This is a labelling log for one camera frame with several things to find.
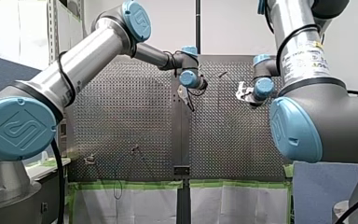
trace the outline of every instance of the logo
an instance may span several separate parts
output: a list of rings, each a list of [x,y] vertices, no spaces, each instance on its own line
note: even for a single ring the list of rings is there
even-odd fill
[[[149,28],[149,22],[143,10],[139,9],[135,12],[135,21],[138,25],[144,27],[144,31]]]
[[[279,114],[275,114],[271,121],[272,135],[279,142],[283,136],[281,117]]]
[[[0,125],[0,136],[15,147],[25,150],[47,127],[26,110],[18,111]]]

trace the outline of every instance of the metal pole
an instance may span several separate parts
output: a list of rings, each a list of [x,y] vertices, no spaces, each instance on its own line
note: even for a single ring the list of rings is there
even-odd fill
[[[201,0],[196,0],[196,47],[201,54]]]

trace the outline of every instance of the robotic arm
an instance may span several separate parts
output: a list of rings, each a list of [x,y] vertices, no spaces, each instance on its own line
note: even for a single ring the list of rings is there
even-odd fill
[[[171,54],[146,44],[150,20],[136,2],[102,13],[93,32],[57,62],[29,81],[16,81],[0,91],[0,161],[20,161],[43,151],[56,133],[63,110],[116,56],[127,54],[159,69],[180,69],[186,88],[205,90],[198,73],[197,49],[184,47]]]
[[[270,129],[277,149],[293,161],[358,163],[358,97],[349,96],[358,91],[347,91],[344,82],[331,77],[321,43],[330,21],[348,3],[260,1],[259,12],[273,25],[277,58],[256,57],[254,86],[251,91],[240,86],[238,93],[261,105],[273,93],[270,77],[282,76],[284,87],[270,106]],[[358,224],[358,185],[350,207],[337,223],[353,213],[349,223]]]

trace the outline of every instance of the metal pegboard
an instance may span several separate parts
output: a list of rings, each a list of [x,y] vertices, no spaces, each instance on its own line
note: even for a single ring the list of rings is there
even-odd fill
[[[235,97],[239,81],[251,85],[252,59],[200,56],[209,87],[201,97],[192,97],[196,112],[191,113],[173,101],[171,72],[117,58],[68,110],[70,180],[173,179],[173,164],[179,161],[189,161],[191,178],[283,180],[268,107],[252,110]],[[136,146],[140,150],[131,153]],[[84,159],[91,154],[95,164],[87,165]]]
[[[252,56],[200,58],[209,86],[204,95],[193,97],[190,178],[284,179],[283,158],[269,132],[269,107],[253,110],[235,96],[240,81],[251,86],[252,62]],[[282,86],[280,80],[275,84]]]
[[[71,181],[172,179],[171,75],[119,57],[91,81],[68,115]]]

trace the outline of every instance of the blue cap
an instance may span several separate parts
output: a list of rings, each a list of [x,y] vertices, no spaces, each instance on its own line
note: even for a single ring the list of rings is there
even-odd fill
[[[123,18],[133,37],[139,41],[146,41],[152,34],[150,19],[145,9],[134,1],[124,2],[122,5]]]
[[[294,100],[280,97],[269,109],[269,126],[275,146],[292,161],[322,159],[322,141],[307,112]]]
[[[194,46],[183,46],[182,51],[197,56],[197,47]]]
[[[20,161],[46,149],[56,134],[51,110],[27,97],[0,99],[0,161]]]
[[[179,81],[186,88],[197,88],[200,84],[200,79],[190,70],[185,70],[179,76]]]
[[[274,82],[268,77],[261,77],[255,83],[254,95],[260,100],[265,100],[274,91]]]
[[[271,59],[271,56],[269,54],[259,54],[254,57],[254,67],[261,62],[264,62],[265,60]]]

